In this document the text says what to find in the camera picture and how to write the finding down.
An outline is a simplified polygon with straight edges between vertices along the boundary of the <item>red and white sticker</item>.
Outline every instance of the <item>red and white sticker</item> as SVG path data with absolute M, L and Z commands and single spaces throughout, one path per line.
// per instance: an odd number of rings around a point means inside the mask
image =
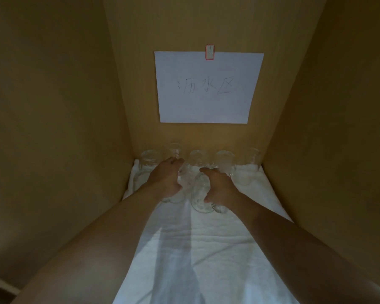
M 208 44 L 205 46 L 205 59 L 212 61 L 214 59 L 215 47 L 213 44 Z

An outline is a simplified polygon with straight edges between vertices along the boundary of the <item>person's right arm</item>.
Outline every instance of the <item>person's right arm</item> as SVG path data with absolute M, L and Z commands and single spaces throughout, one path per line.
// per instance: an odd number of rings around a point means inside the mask
M 380 303 L 380 286 L 329 246 L 240 193 L 226 174 L 200 171 L 211 183 L 206 201 L 235 213 L 300 304 Z

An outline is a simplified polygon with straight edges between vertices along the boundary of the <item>forearm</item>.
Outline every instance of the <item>forearm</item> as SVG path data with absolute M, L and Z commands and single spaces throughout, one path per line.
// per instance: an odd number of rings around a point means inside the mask
M 307 231 L 241 193 L 227 207 L 301 304 L 380 303 L 379 286 Z
M 159 195 L 145 187 L 116 204 L 45 265 L 14 303 L 112 303 Z

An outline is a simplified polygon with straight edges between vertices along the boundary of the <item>wooden wall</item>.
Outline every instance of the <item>wooden wall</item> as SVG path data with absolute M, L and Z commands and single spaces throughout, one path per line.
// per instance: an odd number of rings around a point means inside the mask
M 187 149 L 265 151 L 326 0 L 104 0 L 134 154 Z M 265 53 L 247 125 L 160 123 L 153 52 Z
M 290 216 L 380 284 L 380 0 L 328 0 L 264 168 Z
M 24 286 L 132 161 L 102 0 L 0 0 L 0 278 Z

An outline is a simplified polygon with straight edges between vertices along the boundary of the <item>person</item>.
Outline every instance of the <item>person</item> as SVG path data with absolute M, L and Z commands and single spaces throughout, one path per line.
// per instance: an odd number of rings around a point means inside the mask
M 160 163 L 137 192 L 92 222 L 39 270 L 13 303 L 112 303 L 152 211 L 182 188 L 177 183 L 182 164 L 175 158 Z M 229 208 L 243 222 L 301 304 L 380 303 L 380 286 L 335 251 L 240 193 L 216 168 L 200 171 L 211 182 L 206 200 Z

